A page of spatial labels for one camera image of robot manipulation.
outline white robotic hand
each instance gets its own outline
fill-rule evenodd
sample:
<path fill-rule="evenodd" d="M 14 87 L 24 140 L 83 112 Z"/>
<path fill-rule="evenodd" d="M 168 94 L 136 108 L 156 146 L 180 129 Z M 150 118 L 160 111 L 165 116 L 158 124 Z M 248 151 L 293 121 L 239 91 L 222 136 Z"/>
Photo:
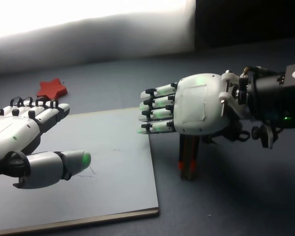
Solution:
<path fill-rule="evenodd" d="M 178 132 L 185 135 L 211 137 L 223 135 L 231 141 L 244 141 L 239 119 L 244 107 L 236 102 L 232 92 L 239 77 L 227 71 L 217 74 L 197 74 L 178 83 L 151 88 L 141 93 L 140 121 L 146 121 L 137 132 L 141 134 Z"/>
<path fill-rule="evenodd" d="M 84 150 L 32 154 L 40 136 L 69 111 L 68 104 L 41 98 L 33 104 L 31 97 L 13 98 L 10 106 L 0 109 L 0 175 L 18 177 L 19 183 L 14 184 L 17 188 L 34 189 L 69 180 L 86 169 L 91 157 Z"/>

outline whiteboard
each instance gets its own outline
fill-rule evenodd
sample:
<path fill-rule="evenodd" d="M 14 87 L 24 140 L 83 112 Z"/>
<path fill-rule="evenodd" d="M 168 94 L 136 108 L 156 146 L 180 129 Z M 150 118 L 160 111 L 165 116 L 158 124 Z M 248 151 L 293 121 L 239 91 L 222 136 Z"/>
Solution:
<path fill-rule="evenodd" d="M 138 109 L 66 117 L 35 152 L 85 149 L 90 167 L 71 180 L 25 190 L 0 176 L 0 230 L 158 207 L 148 135 L 136 133 Z"/>

